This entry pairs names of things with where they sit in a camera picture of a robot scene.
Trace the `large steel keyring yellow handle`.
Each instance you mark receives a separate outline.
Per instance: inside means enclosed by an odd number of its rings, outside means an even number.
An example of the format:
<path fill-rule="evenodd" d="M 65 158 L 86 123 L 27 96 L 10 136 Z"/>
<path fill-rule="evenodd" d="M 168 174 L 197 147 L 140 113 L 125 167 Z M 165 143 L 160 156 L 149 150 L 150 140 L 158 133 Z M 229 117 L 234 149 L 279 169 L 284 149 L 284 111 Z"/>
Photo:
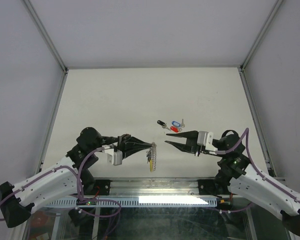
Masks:
<path fill-rule="evenodd" d="M 146 152 L 147 162 L 149 163 L 150 172 L 154 172 L 156 170 L 157 164 L 157 145 L 155 142 L 151 143 L 151 147 Z"/>

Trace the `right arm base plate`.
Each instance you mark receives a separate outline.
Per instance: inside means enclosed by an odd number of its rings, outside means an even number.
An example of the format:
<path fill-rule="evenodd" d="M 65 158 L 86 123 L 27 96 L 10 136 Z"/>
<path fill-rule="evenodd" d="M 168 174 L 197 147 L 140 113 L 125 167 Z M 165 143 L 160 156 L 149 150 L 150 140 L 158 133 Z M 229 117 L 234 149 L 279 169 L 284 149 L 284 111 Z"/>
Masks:
<path fill-rule="evenodd" d="M 211 195 L 217 198 L 222 196 L 229 196 L 230 192 L 221 185 L 215 183 L 213 179 L 198 179 L 198 193 L 199 195 Z"/>

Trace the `red key tag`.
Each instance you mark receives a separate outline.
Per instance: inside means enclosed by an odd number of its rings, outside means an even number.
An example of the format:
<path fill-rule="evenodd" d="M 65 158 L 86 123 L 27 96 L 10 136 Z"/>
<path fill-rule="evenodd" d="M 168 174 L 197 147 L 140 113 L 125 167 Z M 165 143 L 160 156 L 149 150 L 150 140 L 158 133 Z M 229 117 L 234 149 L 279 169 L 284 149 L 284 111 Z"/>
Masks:
<path fill-rule="evenodd" d="M 175 127 L 175 126 L 171 126 L 170 130 L 173 131 L 173 132 L 175 132 L 175 133 L 179 132 L 179 129 L 177 127 Z"/>

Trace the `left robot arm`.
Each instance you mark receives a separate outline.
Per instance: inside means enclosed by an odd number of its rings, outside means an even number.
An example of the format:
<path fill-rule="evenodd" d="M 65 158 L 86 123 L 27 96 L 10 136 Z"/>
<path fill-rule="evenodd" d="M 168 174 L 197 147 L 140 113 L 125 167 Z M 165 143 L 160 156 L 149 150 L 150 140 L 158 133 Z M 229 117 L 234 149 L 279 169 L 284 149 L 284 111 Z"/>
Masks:
<path fill-rule="evenodd" d="M 103 136 L 95 128 L 86 127 L 76 139 L 76 145 L 53 166 L 18 183 L 8 181 L 0 185 L 0 222 L 15 228 L 50 202 L 76 194 L 80 200 L 95 188 L 95 178 L 89 168 L 106 156 L 114 166 L 138 152 L 151 149 L 130 134 L 118 137 Z"/>

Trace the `silver key with black tag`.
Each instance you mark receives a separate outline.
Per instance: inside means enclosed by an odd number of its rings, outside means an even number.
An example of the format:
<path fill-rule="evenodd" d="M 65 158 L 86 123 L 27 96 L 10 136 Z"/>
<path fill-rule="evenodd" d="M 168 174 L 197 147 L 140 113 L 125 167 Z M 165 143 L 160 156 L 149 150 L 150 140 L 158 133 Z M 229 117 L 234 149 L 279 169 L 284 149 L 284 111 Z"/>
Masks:
<path fill-rule="evenodd" d="M 166 124 L 163 124 L 163 125 L 162 125 L 162 128 L 163 128 L 163 129 L 167 129 L 167 130 L 169 130 L 169 131 L 171 130 Z"/>

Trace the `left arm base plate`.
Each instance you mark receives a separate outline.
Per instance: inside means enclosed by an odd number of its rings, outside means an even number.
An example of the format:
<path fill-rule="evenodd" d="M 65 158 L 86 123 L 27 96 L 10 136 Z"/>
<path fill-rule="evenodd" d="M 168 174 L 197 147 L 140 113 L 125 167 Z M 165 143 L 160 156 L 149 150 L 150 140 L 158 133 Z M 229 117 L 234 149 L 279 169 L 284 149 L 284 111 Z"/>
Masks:
<path fill-rule="evenodd" d="M 110 179 L 95 179 L 93 183 L 83 187 L 87 196 L 109 196 L 112 181 Z"/>

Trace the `black key tag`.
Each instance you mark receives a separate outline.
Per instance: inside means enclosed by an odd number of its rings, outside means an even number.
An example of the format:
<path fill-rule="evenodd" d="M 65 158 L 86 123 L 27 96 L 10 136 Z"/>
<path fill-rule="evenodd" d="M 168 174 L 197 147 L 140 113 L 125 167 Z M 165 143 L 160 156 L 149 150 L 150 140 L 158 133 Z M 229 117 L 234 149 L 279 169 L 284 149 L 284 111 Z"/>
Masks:
<path fill-rule="evenodd" d="M 164 125 L 166 125 L 166 123 L 165 123 L 165 122 L 163 122 L 163 121 L 161 121 L 161 120 L 158 120 L 158 121 L 157 121 L 157 123 L 158 123 L 159 125 L 161 125 L 161 126 L 164 126 Z"/>

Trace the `blue key tag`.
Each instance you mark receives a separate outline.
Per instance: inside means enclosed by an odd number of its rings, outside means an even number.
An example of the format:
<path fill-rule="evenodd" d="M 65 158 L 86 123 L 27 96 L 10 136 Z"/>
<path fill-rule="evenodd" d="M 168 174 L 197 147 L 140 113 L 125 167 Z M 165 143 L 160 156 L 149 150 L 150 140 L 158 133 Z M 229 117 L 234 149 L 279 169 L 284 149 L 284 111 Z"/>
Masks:
<path fill-rule="evenodd" d="M 172 121 L 171 124 L 175 127 L 180 127 L 181 126 L 181 124 L 177 121 Z"/>

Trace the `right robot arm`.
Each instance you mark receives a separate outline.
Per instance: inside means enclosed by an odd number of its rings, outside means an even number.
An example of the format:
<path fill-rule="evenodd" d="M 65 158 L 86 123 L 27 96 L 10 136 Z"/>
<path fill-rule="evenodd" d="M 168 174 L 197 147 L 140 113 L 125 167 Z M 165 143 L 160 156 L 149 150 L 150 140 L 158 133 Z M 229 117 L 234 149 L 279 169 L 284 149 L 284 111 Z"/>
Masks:
<path fill-rule="evenodd" d="M 252 160 L 248 144 L 249 129 L 242 135 L 234 130 L 226 130 L 220 139 L 212 132 L 186 131 L 170 134 L 171 137 L 185 138 L 186 143 L 169 141 L 184 153 L 220 157 L 219 170 L 214 177 L 216 192 L 227 191 L 244 197 L 253 204 L 267 210 L 291 233 L 300 237 L 300 193 L 280 183 L 256 166 Z"/>

